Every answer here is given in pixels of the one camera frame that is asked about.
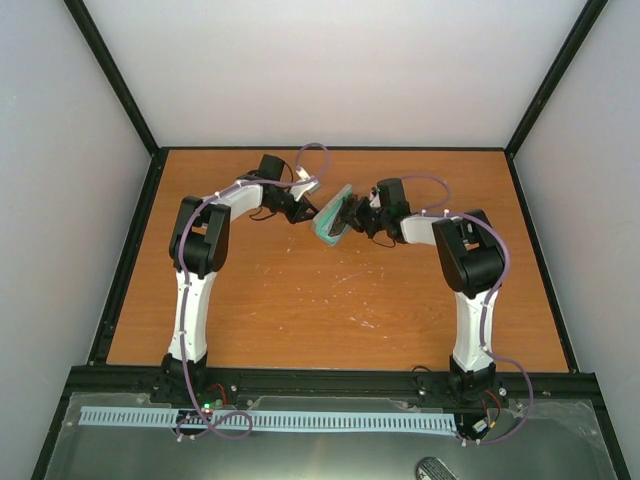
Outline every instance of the black metal frame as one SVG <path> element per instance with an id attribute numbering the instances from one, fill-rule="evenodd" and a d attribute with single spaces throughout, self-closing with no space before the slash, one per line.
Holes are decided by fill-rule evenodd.
<path id="1" fill-rule="evenodd" d="M 64 392 L 44 442 L 33 479 L 44 478 L 53 447 L 59 433 L 69 398 L 74 392 L 146 392 L 156 401 L 188 404 L 183 389 L 173 389 L 160 376 L 160 369 L 153 367 L 108 366 L 105 364 L 113 334 L 120 316 L 136 257 L 142 242 L 151 207 L 162 176 L 169 150 L 190 147 L 159 148 L 149 130 L 131 92 L 120 74 L 107 46 L 82 0 L 64 0 L 78 24 L 89 47 L 93 51 L 105 76 L 127 112 L 142 142 L 151 156 L 151 165 L 144 182 L 125 246 L 118 263 L 107 303 L 100 319 L 98 331 L 89 355 L 88 365 L 73 367 Z M 514 188 L 520 202 L 529 237 L 535 252 L 540 274 L 551 306 L 558 335 L 563 347 L 570 373 L 531 375 L 535 396 L 539 398 L 585 399 L 595 408 L 600 428 L 604 435 L 614 468 L 620 479 L 630 478 L 611 420 L 606 410 L 595 375 L 579 373 L 575 355 L 567 334 L 565 323 L 555 297 L 549 272 L 544 262 L 535 228 L 514 166 L 514 158 L 526 136 L 542 112 L 547 100 L 560 82 L 564 72 L 597 20 L 607 0 L 588 0 L 569 33 L 564 45 L 551 65 L 544 81 L 520 121 L 513 137 L 505 149 L 498 148 L 440 148 L 440 147 L 336 147 L 337 150 L 453 150 L 453 151 L 503 151 L 512 176 Z M 298 147 L 196 147 L 202 149 L 297 149 Z M 322 371 L 281 369 L 220 369 L 207 368 L 207 380 L 221 383 L 229 392 L 230 401 L 242 408 L 247 400 L 263 395 L 279 396 L 352 396 L 392 398 L 424 407 L 442 408 L 456 415 L 480 413 L 479 405 L 461 407 L 449 397 L 446 372 L 389 372 L 389 371 Z M 499 381 L 511 398 L 527 396 L 526 384 L 519 374 L 498 374 Z"/>

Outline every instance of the white wall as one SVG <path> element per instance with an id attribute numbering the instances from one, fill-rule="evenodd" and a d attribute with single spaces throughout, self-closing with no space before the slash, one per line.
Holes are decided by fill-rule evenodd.
<path id="1" fill-rule="evenodd" d="M 148 156 L 62 1 L 0 6 L 0 466 L 30 478 Z"/>
<path id="2" fill-rule="evenodd" d="M 88 0 L 162 145 L 502 147 L 584 0 Z"/>
<path id="3" fill-rule="evenodd" d="M 609 2 L 516 157 L 580 368 L 640 478 L 640 2 Z"/>

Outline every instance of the wooden table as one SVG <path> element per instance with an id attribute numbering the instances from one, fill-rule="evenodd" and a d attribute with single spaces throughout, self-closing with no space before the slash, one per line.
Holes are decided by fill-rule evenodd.
<path id="1" fill-rule="evenodd" d="M 108 363 L 158 365 L 173 331 L 176 280 L 168 242 L 184 196 L 204 196 L 257 168 L 263 153 L 293 165 L 295 151 L 173 150 L 157 192 Z M 305 152 L 318 171 L 322 152 Z M 493 346 L 532 371 L 567 366 L 501 152 L 333 151 L 321 208 L 345 183 L 365 194 L 377 181 L 412 173 L 445 179 L 451 211 L 482 208 L 503 235 L 513 269 L 494 314 Z M 437 202 L 442 187 L 405 182 L 413 207 Z M 388 240 L 384 234 L 377 237 Z M 448 369 L 456 335 L 454 296 L 435 248 L 384 248 L 351 232 L 336 247 L 309 223 L 283 215 L 233 222 L 227 262 L 211 295 L 208 363 L 224 367 Z M 499 369 L 512 370 L 509 365 Z"/>

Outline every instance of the wood surface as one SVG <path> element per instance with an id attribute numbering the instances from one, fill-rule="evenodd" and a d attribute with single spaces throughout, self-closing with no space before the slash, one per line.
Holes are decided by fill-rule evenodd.
<path id="1" fill-rule="evenodd" d="M 168 242 L 180 201 L 205 196 L 257 168 L 263 153 L 290 165 L 295 151 L 173 150 L 160 182 L 108 363 L 158 365 L 171 339 L 176 280 Z M 305 152 L 310 172 L 322 152 Z M 501 289 L 494 351 L 532 371 L 566 371 L 566 363 L 524 220 L 501 152 L 333 151 L 318 207 L 346 183 L 365 194 L 377 181 L 429 173 L 453 190 L 451 211 L 482 208 L 506 240 L 513 269 Z M 442 198 L 442 187 L 407 180 L 414 210 Z M 376 238 L 386 243 L 384 234 Z M 329 247 L 311 224 L 283 215 L 231 226 L 227 262 L 211 294 L 208 364 L 224 367 L 448 369 L 456 336 L 454 296 L 434 247 L 384 248 L 349 233 Z M 498 369 L 513 370 L 507 364 Z"/>

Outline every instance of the white slotted strip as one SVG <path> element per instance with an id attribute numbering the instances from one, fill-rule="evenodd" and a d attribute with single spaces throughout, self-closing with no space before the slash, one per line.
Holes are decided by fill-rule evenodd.
<path id="1" fill-rule="evenodd" d="M 82 407 L 79 425 L 120 427 L 175 428 L 186 410 L 139 407 Z M 229 413 L 218 410 L 212 421 Z M 353 412 L 295 412 L 251 411 L 257 432 L 388 432 L 429 433 L 453 435 L 455 422 L 444 413 L 353 413 Z M 204 428 L 199 418 L 185 422 L 191 428 Z M 238 430 L 247 427 L 246 419 L 235 416 L 218 428 Z"/>

